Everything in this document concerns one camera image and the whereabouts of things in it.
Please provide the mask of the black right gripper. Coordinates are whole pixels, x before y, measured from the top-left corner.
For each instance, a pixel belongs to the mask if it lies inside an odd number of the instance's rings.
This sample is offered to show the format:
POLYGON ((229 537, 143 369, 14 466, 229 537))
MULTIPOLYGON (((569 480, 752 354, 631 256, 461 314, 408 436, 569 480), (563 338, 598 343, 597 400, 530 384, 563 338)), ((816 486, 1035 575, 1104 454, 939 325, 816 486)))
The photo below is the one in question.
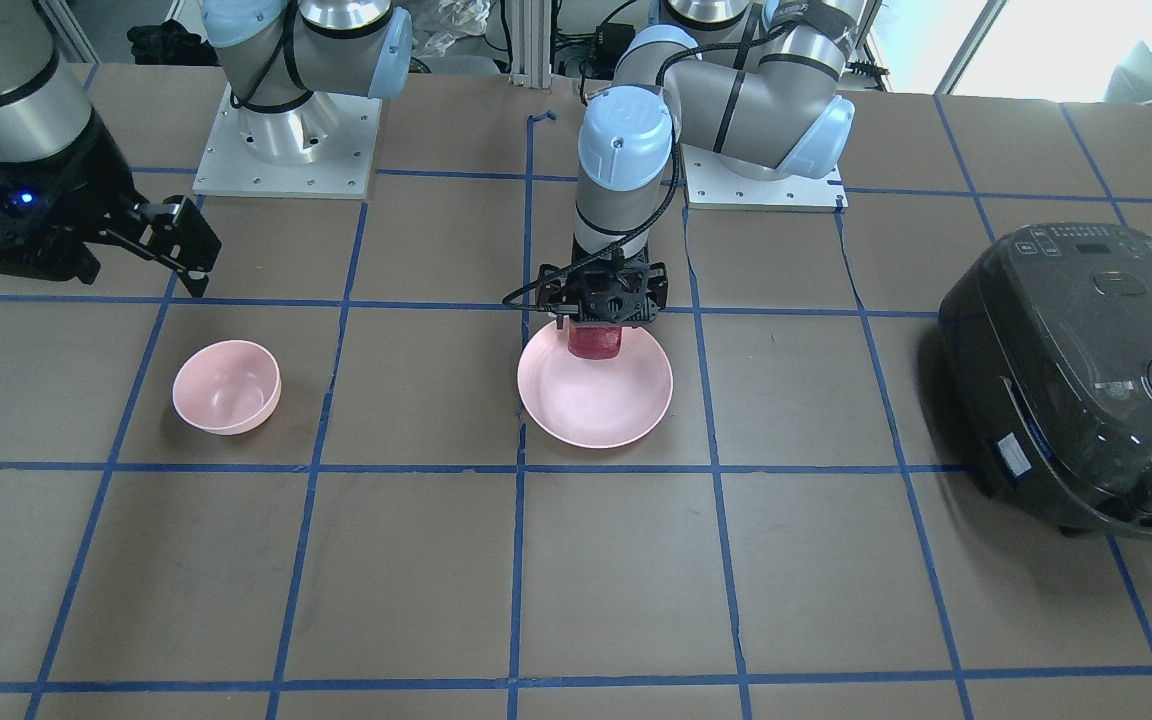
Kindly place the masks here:
POLYGON ((105 129, 83 129, 60 152, 0 161, 0 274, 91 283, 101 264, 90 243, 119 247, 205 296, 221 241, 195 200, 145 202, 105 129))

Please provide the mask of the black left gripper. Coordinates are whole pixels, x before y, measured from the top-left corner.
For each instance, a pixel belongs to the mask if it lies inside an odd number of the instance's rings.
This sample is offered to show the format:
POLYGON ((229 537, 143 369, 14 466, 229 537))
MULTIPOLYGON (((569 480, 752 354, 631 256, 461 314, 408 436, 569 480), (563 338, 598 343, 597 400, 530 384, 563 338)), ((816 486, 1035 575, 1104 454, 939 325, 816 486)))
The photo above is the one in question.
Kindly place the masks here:
POLYGON ((667 304, 666 264, 631 258, 623 265, 598 260, 579 270, 540 265, 538 305, 573 323, 645 325, 667 304))

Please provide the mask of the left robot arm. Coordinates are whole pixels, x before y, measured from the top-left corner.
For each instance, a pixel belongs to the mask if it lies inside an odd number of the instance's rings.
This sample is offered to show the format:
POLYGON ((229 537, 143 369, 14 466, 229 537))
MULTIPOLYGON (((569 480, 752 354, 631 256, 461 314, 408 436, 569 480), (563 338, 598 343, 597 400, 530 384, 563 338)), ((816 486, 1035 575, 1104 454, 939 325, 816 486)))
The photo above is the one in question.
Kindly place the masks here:
POLYGON ((861 1, 660 1, 579 127, 573 255, 544 265, 505 305, 586 325, 653 323, 664 263, 649 236, 684 173, 685 146, 773 176, 827 177, 854 105, 838 94, 861 1))

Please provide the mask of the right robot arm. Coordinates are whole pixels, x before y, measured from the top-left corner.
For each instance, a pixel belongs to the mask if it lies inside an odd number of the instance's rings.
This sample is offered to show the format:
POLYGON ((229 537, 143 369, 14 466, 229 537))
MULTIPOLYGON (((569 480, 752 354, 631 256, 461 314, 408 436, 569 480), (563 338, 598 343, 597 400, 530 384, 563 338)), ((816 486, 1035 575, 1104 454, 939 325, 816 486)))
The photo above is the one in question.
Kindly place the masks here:
MULTIPOLYGON (((220 67, 238 138, 270 165, 312 161, 338 132, 329 94, 392 99, 412 53, 411 15, 392 1, 206 1, 205 31, 132 26, 141 65, 220 67)), ((94 282, 92 247, 119 247, 206 291, 221 241, 194 200, 147 200, 50 26, 0 1, 0 274, 94 282)))

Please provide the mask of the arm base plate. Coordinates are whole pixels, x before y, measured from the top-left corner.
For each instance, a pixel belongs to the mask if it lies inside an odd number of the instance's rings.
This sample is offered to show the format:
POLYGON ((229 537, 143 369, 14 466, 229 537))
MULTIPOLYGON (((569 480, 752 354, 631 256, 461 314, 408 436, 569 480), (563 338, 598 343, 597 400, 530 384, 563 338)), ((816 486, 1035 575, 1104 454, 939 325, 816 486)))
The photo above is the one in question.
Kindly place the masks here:
POLYGON ((844 96, 831 99, 823 114, 776 168, 764 168, 730 156, 682 146, 687 202, 691 209, 742 211, 823 211, 849 206, 838 161, 852 127, 855 106, 844 96))
POLYGON ((221 94, 192 190, 207 196, 364 200, 382 103, 314 94, 296 109, 262 114, 221 94))

